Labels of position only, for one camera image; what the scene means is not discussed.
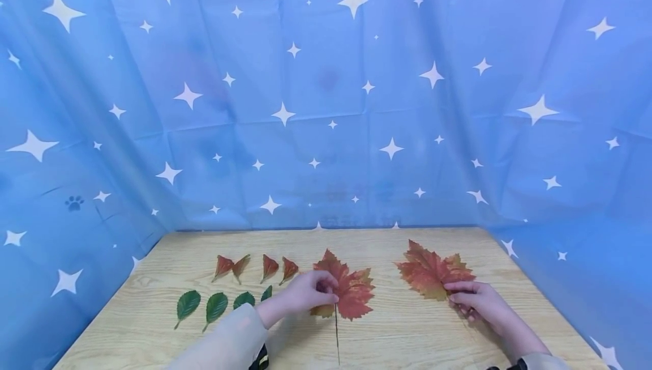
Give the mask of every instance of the hand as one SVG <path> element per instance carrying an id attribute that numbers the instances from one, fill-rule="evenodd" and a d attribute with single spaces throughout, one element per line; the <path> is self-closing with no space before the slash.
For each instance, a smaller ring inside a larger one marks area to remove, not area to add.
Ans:
<path id="1" fill-rule="evenodd" d="M 280 293 L 259 303 L 255 309 L 265 328 L 269 329 L 288 314 L 337 303 L 339 298 L 333 293 L 337 285 L 337 280 L 330 272 L 306 272 L 292 280 Z"/>
<path id="2" fill-rule="evenodd" d="M 521 320 L 489 284 L 463 281 L 445 284 L 444 288 L 456 292 L 449 297 L 451 306 L 459 309 L 469 322 L 484 319 L 500 336 Z"/>

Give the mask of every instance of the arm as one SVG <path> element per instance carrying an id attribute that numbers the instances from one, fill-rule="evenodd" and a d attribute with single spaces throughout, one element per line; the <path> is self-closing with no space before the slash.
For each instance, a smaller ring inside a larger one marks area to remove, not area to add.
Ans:
<path id="1" fill-rule="evenodd" d="M 267 330 L 287 315 L 338 302 L 337 281 L 326 271 L 297 276 L 287 288 L 226 315 L 214 331 L 189 347 L 168 370 L 248 369 L 267 340 Z"/>
<path id="2" fill-rule="evenodd" d="M 548 347 L 491 285 L 479 282 L 448 283 L 455 292 L 449 297 L 470 322 L 484 319 L 501 336 L 515 358 L 523 358 L 529 370 L 567 370 L 566 363 L 552 356 Z"/>

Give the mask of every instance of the person's right hand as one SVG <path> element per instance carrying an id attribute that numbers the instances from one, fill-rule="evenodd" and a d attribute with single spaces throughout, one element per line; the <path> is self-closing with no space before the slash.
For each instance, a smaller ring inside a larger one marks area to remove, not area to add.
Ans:
<path id="1" fill-rule="evenodd" d="M 444 288 L 455 292 L 449 297 L 451 306 L 458 308 L 469 321 L 484 319 L 500 336 L 521 319 L 491 285 L 481 282 L 454 282 Z"/>

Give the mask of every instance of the green leaf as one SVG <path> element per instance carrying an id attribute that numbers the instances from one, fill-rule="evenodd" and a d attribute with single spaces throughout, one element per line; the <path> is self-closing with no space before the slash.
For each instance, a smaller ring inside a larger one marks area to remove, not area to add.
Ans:
<path id="1" fill-rule="evenodd" d="M 265 292 L 263 292 L 263 296 L 260 297 L 260 301 L 265 301 L 267 298 L 272 296 L 272 286 L 270 285 L 265 289 Z"/>
<path id="2" fill-rule="evenodd" d="M 201 295 L 196 290 L 189 290 L 185 294 L 181 295 L 179 301 L 177 302 L 177 322 L 175 329 L 179 327 L 181 320 L 188 318 L 194 311 L 197 309 L 197 306 L 200 305 Z"/>
<path id="3" fill-rule="evenodd" d="M 241 305 L 245 305 L 245 303 L 249 303 L 252 306 L 256 305 L 256 300 L 251 292 L 244 292 L 238 295 L 235 301 L 233 301 L 233 309 L 238 309 Z"/>
<path id="4" fill-rule="evenodd" d="M 208 298 L 208 302 L 206 302 L 206 326 L 201 331 L 202 333 L 206 331 L 206 328 L 211 323 L 215 322 L 222 316 L 228 304 L 229 298 L 227 298 L 223 292 L 218 292 Z"/>

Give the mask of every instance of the person's left hand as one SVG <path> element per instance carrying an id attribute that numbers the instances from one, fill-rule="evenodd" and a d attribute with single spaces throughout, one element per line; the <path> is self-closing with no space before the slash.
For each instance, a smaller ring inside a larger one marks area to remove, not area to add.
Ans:
<path id="1" fill-rule="evenodd" d="M 278 294 L 289 313 L 300 313 L 316 306 L 333 305 L 339 297 L 333 293 L 337 280 L 328 271 L 310 271 L 297 276 Z"/>

